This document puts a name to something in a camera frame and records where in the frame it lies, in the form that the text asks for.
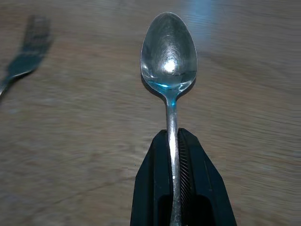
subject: silver spoon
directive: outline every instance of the silver spoon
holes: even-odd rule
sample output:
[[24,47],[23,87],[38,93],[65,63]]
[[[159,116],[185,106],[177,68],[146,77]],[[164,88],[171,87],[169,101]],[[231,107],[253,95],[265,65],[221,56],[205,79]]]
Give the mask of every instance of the silver spoon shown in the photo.
[[198,61],[191,35],[176,14],[162,13],[152,21],[143,41],[140,67],[145,82],[166,99],[174,193],[170,226],[180,226],[181,182],[176,100],[195,80]]

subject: metal utensil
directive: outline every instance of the metal utensil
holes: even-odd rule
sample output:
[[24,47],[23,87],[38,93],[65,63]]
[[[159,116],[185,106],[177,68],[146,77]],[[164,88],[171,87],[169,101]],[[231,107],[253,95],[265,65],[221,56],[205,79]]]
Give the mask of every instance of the metal utensil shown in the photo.
[[8,65],[8,74],[0,85],[0,97],[13,82],[38,68],[50,45],[50,20],[43,16],[30,16],[23,45]]
[[177,137],[176,99],[195,80],[197,53],[184,22],[173,13],[162,13],[151,23],[141,50],[145,82],[166,99],[167,133],[173,176],[171,226],[181,225],[181,184]]

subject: fork handle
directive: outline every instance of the fork handle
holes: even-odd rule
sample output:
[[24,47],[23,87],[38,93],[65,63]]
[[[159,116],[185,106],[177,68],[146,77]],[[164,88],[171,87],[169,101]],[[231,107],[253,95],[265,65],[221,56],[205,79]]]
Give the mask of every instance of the fork handle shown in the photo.
[[0,84],[0,98],[3,96],[5,91],[8,89],[9,84],[10,84],[10,79],[7,76],[4,78],[4,80],[2,80],[2,82]]

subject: wood grain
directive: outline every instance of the wood grain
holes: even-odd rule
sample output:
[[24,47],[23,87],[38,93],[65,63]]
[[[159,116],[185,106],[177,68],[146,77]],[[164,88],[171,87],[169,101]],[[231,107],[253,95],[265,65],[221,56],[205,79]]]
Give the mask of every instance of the wood grain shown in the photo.
[[28,15],[54,44],[0,105],[0,224],[129,225],[135,175],[165,128],[140,78],[147,28],[171,11],[198,51],[178,124],[221,173],[238,225],[300,225],[299,4],[272,0],[3,0],[0,69]]

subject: black plastic holder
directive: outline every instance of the black plastic holder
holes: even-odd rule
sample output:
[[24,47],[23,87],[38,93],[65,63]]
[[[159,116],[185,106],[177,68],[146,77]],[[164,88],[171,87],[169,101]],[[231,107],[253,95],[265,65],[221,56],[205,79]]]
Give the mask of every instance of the black plastic holder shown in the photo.
[[[198,138],[179,129],[182,225],[236,226],[221,175]],[[136,175],[130,226],[169,226],[172,180],[166,130],[160,131]]]

